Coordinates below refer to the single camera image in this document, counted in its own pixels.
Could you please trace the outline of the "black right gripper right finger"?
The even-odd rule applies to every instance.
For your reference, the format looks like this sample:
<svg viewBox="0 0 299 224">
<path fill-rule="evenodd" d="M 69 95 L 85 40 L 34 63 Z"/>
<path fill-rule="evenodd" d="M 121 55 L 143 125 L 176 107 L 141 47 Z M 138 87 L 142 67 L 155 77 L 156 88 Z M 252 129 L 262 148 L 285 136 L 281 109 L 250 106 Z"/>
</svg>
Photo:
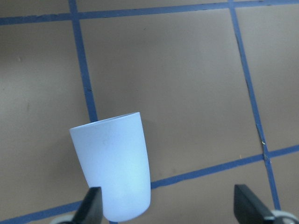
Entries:
<svg viewBox="0 0 299 224">
<path fill-rule="evenodd" d="M 240 224 L 273 224 L 275 216 L 245 184 L 234 186 L 234 216 Z"/>
</svg>

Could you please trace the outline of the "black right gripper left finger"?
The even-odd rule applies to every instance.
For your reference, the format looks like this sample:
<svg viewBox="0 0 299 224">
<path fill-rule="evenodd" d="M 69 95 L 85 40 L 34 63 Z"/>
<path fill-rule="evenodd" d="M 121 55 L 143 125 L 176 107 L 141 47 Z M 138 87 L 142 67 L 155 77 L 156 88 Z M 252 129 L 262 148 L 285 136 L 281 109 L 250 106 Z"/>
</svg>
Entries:
<svg viewBox="0 0 299 224">
<path fill-rule="evenodd" d="M 91 187 L 79 209 L 71 220 L 72 224 L 100 224 L 102 222 L 101 187 Z"/>
</svg>

